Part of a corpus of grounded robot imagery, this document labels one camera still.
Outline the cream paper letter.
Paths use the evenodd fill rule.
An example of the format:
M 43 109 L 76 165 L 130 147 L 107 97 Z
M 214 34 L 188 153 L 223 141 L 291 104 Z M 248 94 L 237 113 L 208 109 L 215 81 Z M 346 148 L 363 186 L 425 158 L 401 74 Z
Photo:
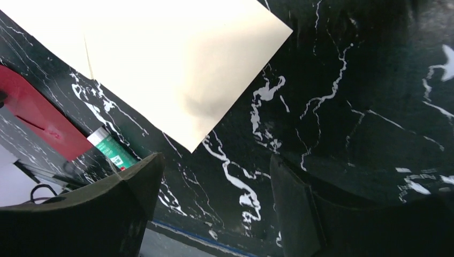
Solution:
M 1 1 L 1 11 L 189 152 L 292 33 L 258 1 Z

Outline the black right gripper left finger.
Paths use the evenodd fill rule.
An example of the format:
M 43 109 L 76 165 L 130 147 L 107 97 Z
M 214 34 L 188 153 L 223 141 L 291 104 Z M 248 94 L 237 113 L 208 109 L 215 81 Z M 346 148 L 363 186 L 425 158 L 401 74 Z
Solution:
M 138 256 L 164 168 L 153 153 L 41 204 L 1 208 L 1 256 Z

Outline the red paper envelope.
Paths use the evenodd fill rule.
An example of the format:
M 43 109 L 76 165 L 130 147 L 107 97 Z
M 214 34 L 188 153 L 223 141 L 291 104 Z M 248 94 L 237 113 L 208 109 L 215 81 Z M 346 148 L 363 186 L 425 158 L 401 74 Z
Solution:
M 1 107 L 6 107 L 67 161 L 93 145 L 25 78 L 1 66 Z

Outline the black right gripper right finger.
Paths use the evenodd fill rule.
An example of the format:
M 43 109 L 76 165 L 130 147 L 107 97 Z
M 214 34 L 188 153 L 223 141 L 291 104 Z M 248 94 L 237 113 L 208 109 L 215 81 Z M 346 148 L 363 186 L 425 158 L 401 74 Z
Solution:
M 383 205 L 270 159 L 285 256 L 453 256 L 453 193 Z

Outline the green white glue stick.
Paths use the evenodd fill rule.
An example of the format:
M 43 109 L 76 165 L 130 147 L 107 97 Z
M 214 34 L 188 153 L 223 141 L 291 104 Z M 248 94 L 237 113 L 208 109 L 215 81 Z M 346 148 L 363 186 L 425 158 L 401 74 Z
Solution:
M 138 162 L 103 127 L 90 134 L 87 140 L 120 170 L 130 168 Z

